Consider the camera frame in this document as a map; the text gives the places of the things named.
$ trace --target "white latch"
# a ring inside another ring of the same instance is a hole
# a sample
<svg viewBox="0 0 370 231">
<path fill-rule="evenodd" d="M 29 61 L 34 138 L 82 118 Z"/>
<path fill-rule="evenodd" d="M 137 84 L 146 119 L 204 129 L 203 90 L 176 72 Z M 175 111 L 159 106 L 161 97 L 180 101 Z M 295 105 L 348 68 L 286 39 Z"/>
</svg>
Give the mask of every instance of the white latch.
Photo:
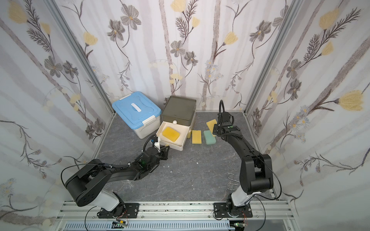
<svg viewBox="0 0 370 231">
<path fill-rule="evenodd" d="M 134 103 L 131 104 L 138 112 L 141 112 L 141 109 Z"/>
<path fill-rule="evenodd" d="M 155 116 L 154 116 L 154 115 L 152 115 L 152 116 L 150 116 L 148 119 L 144 120 L 142 123 L 143 123 L 143 125 L 144 125 L 144 127 L 145 127 L 145 126 L 147 126 L 148 124 L 150 124 L 151 122 L 153 122 L 155 119 L 156 119 L 156 118 L 155 118 Z"/>
<path fill-rule="evenodd" d="M 128 95 L 126 95 L 126 96 L 122 97 L 120 100 L 123 100 L 124 98 L 129 97 L 130 95 L 131 95 L 131 94 L 128 94 Z"/>
</svg>

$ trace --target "white lid handle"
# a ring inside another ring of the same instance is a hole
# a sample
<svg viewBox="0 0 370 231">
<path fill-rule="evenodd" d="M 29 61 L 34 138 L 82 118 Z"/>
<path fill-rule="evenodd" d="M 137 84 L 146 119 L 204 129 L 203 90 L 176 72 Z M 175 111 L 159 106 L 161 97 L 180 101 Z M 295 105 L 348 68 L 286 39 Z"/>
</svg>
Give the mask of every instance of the white lid handle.
<svg viewBox="0 0 370 231">
<path fill-rule="evenodd" d="M 141 109 L 134 103 L 131 104 L 138 112 L 141 112 Z"/>
</svg>

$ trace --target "white plastic container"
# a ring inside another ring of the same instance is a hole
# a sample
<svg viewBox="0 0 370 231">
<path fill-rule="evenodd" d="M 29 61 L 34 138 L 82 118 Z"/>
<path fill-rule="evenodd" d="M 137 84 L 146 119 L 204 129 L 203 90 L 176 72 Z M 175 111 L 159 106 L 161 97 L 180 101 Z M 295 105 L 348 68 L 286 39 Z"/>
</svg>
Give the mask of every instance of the white plastic container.
<svg viewBox="0 0 370 231">
<path fill-rule="evenodd" d="M 140 139 L 161 125 L 161 109 L 140 91 L 117 100 L 112 107 Z"/>
<path fill-rule="evenodd" d="M 194 121 L 195 121 L 195 113 L 194 113 L 190 126 L 180 125 L 180 124 L 177 124 L 175 121 L 172 123 L 163 121 L 156 133 L 156 135 L 161 138 L 161 141 L 159 142 L 159 144 L 169 145 L 170 148 L 182 151 L 184 149 L 186 138 L 189 132 L 191 132 L 193 128 Z M 175 142 L 172 142 L 171 140 L 167 139 L 166 137 L 162 135 L 162 131 L 167 127 L 170 127 L 180 133 L 180 136 L 177 138 Z"/>
</svg>

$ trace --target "dark green storage box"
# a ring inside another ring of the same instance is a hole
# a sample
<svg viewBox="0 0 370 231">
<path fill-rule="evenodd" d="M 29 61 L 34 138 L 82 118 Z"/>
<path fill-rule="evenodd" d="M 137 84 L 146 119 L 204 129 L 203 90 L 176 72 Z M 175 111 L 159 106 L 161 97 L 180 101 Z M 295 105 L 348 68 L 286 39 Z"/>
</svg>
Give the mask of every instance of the dark green storage box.
<svg viewBox="0 0 370 231">
<path fill-rule="evenodd" d="M 166 106 L 162 111 L 162 120 L 172 123 L 190 126 L 195 115 L 196 100 L 178 96 L 170 96 Z"/>
</svg>

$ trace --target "blue plastic storage box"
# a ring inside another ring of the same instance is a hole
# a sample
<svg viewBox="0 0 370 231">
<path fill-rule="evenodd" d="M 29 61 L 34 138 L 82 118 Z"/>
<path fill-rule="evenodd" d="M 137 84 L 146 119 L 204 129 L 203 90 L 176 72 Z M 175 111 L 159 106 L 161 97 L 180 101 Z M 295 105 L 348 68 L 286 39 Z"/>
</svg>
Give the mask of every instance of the blue plastic storage box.
<svg viewBox="0 0 370 231">
<path fill-rule="evenodd" d="M 161 125 L 161 109 L 140 91 L 117 100 L 112 107 L 140 139 Z"/>
</svg>

